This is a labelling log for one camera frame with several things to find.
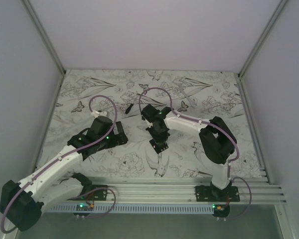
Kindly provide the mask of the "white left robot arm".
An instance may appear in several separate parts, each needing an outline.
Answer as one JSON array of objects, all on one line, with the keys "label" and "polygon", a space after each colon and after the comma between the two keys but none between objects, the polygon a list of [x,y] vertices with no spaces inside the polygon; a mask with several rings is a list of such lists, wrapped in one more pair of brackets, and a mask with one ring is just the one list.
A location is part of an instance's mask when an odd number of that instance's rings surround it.
[{"label": "white left robot arm", "polygon": [[47,210],[65,200],[104,201],[109,190],[106,185],[94,185],[81,173],[74,173],[62,181],[60,178],[96,152],[127,142],[121,122],[113,123],[105,116],[96,117],[89,128],[71,137],[66,146],[37,171],[18,182],[9,180],[3,185],[1,231],[4,234],[12,232],[4,228],[6,220],[16,229],[26,231]]}]

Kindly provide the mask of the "black fuse box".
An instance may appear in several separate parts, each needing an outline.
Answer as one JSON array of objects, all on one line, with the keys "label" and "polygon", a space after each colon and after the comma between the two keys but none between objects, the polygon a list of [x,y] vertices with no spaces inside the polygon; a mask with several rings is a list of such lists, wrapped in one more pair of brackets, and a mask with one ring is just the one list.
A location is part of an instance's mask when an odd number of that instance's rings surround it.
[{"label": "black fuse box", "polygon": [[165,151],[166,149],[168,149],[168,145],[166,142],[156,143],[153,139],[150,140],[149,142],[157,154],[160,154],[163,151]]}]

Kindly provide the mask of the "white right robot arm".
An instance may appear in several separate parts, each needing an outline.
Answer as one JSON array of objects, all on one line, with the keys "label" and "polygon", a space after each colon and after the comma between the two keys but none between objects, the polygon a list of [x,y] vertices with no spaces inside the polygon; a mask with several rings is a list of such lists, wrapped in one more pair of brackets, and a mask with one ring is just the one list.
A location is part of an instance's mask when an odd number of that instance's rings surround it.
[{"label": "white right robot arm", "polygon": [[211,120],[186,116],[165,107],[158,110],[148,104],[141,110],[142,119],[146,121],[146,130],[152,137],[150,144],[156,153],[168,148],[167,140],[170,130],[181,131],[200,138],[206,157],[211,161],[211,196],[215,201],[223,201],[229,195],[230,184],[228,157],[238,152],[237,140],[222,118]]}]

